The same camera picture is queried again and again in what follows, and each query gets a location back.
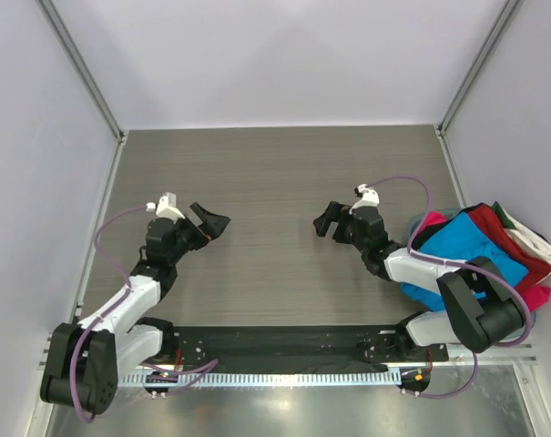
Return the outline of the blue t shirt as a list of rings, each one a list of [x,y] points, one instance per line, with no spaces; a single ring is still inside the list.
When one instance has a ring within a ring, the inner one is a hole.
[[[449,224],[446,219],[447,216],[440,212],[430,212],[416,235],[413,248],[423,254],[447,259],[487,257],[493,261],[504,280],[517,288],[517,284],[528,274],[525,265],[498,248],[466,213],[462,212]]]

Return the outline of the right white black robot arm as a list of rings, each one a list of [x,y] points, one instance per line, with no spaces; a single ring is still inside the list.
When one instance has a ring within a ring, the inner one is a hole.
[[[494,345],[519,344],[530,333],[528,307],[490,259],[438,259],[408,249],[389,238],[374,204],[351,207],[332,201],[313,221],[316,234],[324,237],[333,223],[332,239],[355,247],[374,276],[416,285],[443,299],[443,311],[404,323],[414,345],[459,343],[482,353]]]

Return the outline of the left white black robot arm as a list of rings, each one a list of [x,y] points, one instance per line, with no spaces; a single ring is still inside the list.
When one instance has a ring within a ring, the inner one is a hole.
[[[170,292],[184,256],[219,238],[230,223],[229,217],[197,202],[190,209],[199,224],[177,208],[169,192],[137,208],[155,216],[148,223],[139,260],[130,272],[118,270],[123,285],[98,310],[54,329],[40,388],[42,401],[68,406],[80,421],[91,423],[109,408],[120,378],[174,351],[172,324],[145,314]]]

